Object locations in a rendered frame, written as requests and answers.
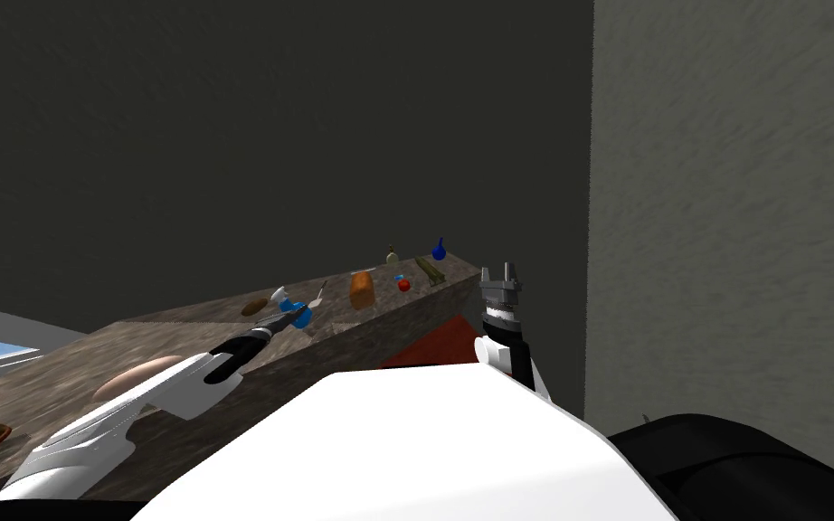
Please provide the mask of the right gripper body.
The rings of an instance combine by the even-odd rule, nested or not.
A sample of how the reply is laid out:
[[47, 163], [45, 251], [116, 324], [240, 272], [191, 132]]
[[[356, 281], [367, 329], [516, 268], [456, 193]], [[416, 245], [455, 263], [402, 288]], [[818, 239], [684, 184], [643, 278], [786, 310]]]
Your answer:
[[483, 280], [480, 283], [486, 313], [498, 319], [517, 319], [516, 306], [523, 284], [516, 279]]

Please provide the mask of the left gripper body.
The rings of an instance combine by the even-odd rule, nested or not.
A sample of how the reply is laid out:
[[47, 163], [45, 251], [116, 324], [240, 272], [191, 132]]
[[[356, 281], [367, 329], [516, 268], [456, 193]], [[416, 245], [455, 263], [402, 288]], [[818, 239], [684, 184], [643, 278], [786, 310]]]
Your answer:
[[289, 326], [296, 329], [304, 329], [312, 318], [312, 311], [307, 305], [293, 305], [287, 311], [267, 317], [264, 320], [264, 328], [271, 335], [276, 335], [286, 330]]

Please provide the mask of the blue and white bottle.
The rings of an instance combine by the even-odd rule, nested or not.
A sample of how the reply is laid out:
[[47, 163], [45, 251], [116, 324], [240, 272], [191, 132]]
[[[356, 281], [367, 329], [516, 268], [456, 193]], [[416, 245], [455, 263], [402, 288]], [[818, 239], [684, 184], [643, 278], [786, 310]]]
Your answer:
[[299, 317], [292, 323], [297, 329], [304, 329], [308, 326], [312, 318], [312, 310], [304, 302], [295, 302], [290, 297], [285, 287], [279, 287], [274, 291], [270, 300], [278, 305], [281, 312], [289, 312], [301, 309]]

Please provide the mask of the olive green long box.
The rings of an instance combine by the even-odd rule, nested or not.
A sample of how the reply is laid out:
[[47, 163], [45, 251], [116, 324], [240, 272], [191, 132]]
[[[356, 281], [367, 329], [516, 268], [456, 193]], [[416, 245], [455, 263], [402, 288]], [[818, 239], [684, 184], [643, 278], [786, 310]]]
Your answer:
[[428, 260], [423, 257], [415, 257], [414, 261], [428, 277], [431, 287], [438, 286], [446, 282], [445, 274]]

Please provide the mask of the brown bread loaf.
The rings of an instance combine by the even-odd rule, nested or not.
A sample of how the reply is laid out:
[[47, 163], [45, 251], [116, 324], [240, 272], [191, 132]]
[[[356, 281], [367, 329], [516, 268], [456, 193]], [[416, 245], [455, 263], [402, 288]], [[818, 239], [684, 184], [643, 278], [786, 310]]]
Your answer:
[[354, 310], [362, 310], [374, 305], [374, 281], [370, 271], [363, 270], [351, 274], [348, 297]]

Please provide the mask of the red rug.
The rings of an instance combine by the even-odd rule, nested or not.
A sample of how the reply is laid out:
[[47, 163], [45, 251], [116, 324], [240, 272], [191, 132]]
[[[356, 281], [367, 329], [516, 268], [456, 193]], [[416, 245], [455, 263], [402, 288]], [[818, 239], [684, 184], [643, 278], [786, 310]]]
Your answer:
[[478, 336], [476, 329], [462, 315], [457, 315], [387, 359], [379, 368], [474, 364], [478, 362], [474, 349]]

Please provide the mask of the pale pink oval plate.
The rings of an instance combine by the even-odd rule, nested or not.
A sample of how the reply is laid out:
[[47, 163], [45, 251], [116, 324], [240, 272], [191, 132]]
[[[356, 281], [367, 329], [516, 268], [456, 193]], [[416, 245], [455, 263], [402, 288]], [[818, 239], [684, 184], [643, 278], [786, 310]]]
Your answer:
[[105, 403], [129, 392], [134, 387], [144, 383], [149, 378], [160, 374], [185, 358], [181, 355], [158, 357], [143, 364], [132, 367], [104, 383], [92, 396], [93, 403]]

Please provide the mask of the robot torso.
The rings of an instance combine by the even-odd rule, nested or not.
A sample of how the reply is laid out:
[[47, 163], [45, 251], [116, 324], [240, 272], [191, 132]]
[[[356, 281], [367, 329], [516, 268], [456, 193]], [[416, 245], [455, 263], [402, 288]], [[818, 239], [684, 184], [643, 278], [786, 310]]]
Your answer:
[[483, 364], [337, 373], [132, 521], [677, 521], [597, 431]]

